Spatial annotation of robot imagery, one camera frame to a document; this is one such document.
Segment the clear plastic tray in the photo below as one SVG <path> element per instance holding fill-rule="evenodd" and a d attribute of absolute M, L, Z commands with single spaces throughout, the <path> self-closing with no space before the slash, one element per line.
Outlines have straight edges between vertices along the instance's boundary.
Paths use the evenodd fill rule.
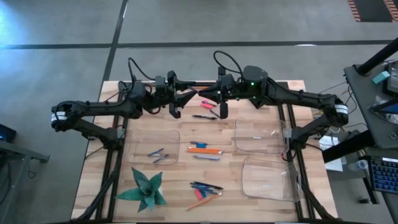
<path fill-rule="evenodd" d="M 282 154 L 289 149 L 283 121 L 258 121 L 239 118 L 235 123 L 235 146 L 244 152 Z"/>
<path fill-rule="evenodd" d="M 133 129 L 126 138 L 128 143 L 124 160 L 132 164 L 173 165 L 178 161 L 180 133 L 178 131 L 143 131 Z M 158 156 L 148 156 L 162 149 Z M 156 159 L 168 154 L 165 159 Z"/>
<path fill-rule="evenodd" d="M 247 196 L 298 202 L 301 198 L 300 174 L 289 172 L 286 162 L 262 161 L 248 157 L 243 162 L 242 191 Z"/>

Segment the robotic arm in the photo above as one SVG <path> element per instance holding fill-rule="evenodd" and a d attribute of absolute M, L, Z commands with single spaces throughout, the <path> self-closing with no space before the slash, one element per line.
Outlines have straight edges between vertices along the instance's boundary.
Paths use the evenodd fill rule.
<path fill-rule="evenodd" d="M 226 74 L 226 70 L 219 67 L 218 81 L 198 94 L 220 104 L 221 119 L 228 117 L 228 100 L 249 99 L 256 108 L 287 103 L 323 110 L 321 117 L 302 128 L 293 128 L 290 136 L 286 136 L 290 139 L 291 148 L 305 148 L 309 136 L 330 126 L 340 127 L 348 123 L 348 108 L 336 95 L 288 90 L 255 66 L 245 67 L 236 81 L 232 74 Z"/>
<path fill-rule="evenodd" d="M 51 126 L 56 132 L 74 129 L 81 132 L 85 138 L 98 138 L 105 149 L 116 149 L 120 147 L 116 128 L 102 128 L 83 120 L 82 117 L 119 115 L 124 118 L 138 119 L 142 116 L 143 110 L 150 114 L 157 114 L 160 108 L 169 105 L 170 114 L 174 118 L 180 118 L 179 109 L 183 108 L 196 92 L 179 94 L 177 91 L 184 91 L 194 84 L 195 82 L 178 80 L 176 74 L 170 71 L 167 74 L 167 83 L 164 77 L 155 78 L 156 91 L 152 92 L 152 86 L 137 81 L 134 77 L 129 85 L 119 82 L 119 92 L 124 94 L 122 102 L 64 101 L 53 106 Z"/>

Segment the green origami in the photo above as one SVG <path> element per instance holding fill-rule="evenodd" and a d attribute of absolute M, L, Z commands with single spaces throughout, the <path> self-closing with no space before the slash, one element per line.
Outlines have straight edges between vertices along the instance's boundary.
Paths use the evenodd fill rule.
<path fill-rule="evenodd" d="M 149 207 L 152 211 L 155 205 L 165 205 L 166 201 L 159 192 L 159 187 L 162 184 L 162 172 L 153 176 L 150 180 L 138 170 L 132 169 L 132 176 L 136 181 L 138 188 L 127 190 L 116 196 L 117 199 L 122 200 L 139 200 L 138 212 Z"/>

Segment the gray floor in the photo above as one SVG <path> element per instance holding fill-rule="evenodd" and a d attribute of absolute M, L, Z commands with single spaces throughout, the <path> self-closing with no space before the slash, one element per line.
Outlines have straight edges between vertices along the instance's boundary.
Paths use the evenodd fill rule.
<path fill-rule="evenodd" d="M 121 3 L 0 0 L 0 45 L 109 44 Z M 397 28 L 398 23 L 355 22 L 345 0 L 130 0 L 119 43 L 388 40 L 398 36 Z M 260 66 L 276 80 L 305 80 L 308 91 L 318 92 L 343 82 L 345 66 L 364 62 L 382 47 L 117 49 L 110 80 L 129 79 L 127 57 L 151 76 L 174 70 L 182 80 L 213 80 L 217 67 L 211 54 L 220 49 L 242 66 Z M 77 132 L 55 133 L 50 108 L 63 100 L 97 100 L 108 54 L 109 49 L 0 50 L 0 123 L 18 131 L 18 145 L 51 155 L 48 164 L 32 162 L 37 177 L 26 175 L 9 223 L 70 218 L 87 141 Z M 350 116 L 350 124 L 362 121 L 359 110 Z M 366 196 L 360 180 L 330 181 L 340 218 L 392 223 L 383 203 L 356 202 Z"/>

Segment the white label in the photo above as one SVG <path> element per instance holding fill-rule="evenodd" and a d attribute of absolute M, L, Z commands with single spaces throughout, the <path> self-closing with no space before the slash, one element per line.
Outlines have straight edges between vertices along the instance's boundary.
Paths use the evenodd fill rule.
<path fill-rule="evenodd" d="M 345 106 L 345 105 L 335 105 L 335 108 L 336 108 L 336 109 L 343 109 L 343 110 L 348 111 L 348 107 Z"/>
<path fill-rule="evenodd" d="M 338 138 L 336 137 L 330 137 L 330 136 L 323 136 L 321 139 L 319 139 L 319 146 L 322 149 L 322 151 L 327 150 L 328 148 L 338 145 L 339 141 Z M 334 161 L 328 162 L 325 164 L 325 167 L 327 170 L 333 170 L 333 171 L 343 171 L 343 165 L 341 164 L 341 159 L 336 159 Z"/>
<path fill-rule="evenodd" d="M 66 120 L 67 119 L 67 117 L 65 116 L 65 112 L 64 111 L 58 111 L 57 115 L 58 115 L 58 119 L 60 119 L 60 120 Z M 56 120 L 57 120 L 57 117 L 55 117 L 55 113 L 53 113 L 51 115 L 51 122 L 56 121 Z"/>
<path fill-rule="evenodd" d="M 398 159 L 390 159 L 390 158 L 382 158 L 383 161 L 388 161 L 388 162 L 398 162 Z"/>
<path fill-rule="evenodd" d="M 343 109 L 336 109 L 337 113 L 344 113 L 344 114 L 348 114 L 348 111 L 343 110 Z"/>

